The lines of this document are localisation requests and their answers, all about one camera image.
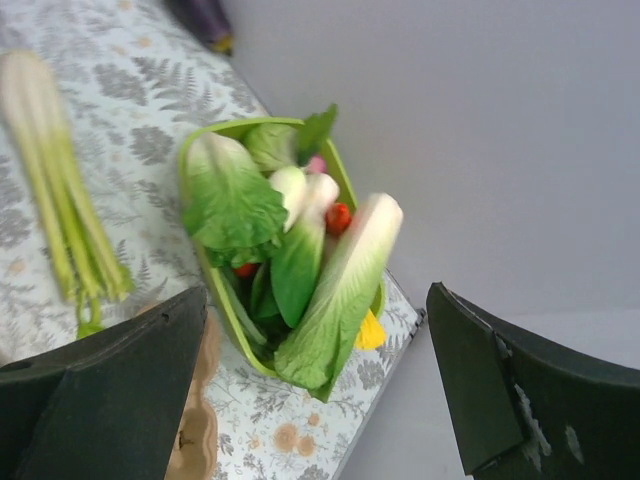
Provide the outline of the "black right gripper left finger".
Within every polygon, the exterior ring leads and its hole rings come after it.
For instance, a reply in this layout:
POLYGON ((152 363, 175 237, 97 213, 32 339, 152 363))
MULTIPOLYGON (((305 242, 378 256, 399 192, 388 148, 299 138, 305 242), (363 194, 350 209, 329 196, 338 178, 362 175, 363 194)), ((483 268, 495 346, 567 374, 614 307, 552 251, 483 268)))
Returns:
POLYGON ((1 369, 4 479, 161 479, 206 323, 189 288, 1 369))

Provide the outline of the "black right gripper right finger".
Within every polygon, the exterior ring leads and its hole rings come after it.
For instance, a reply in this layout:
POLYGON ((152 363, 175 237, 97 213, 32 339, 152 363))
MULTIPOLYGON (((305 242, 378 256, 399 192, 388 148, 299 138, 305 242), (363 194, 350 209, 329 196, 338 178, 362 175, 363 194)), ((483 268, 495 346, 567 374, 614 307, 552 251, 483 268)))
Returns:
POLYGON ((638 478, 638 370, 506 322, 442 283, 426 316, 466 475, 638 478))

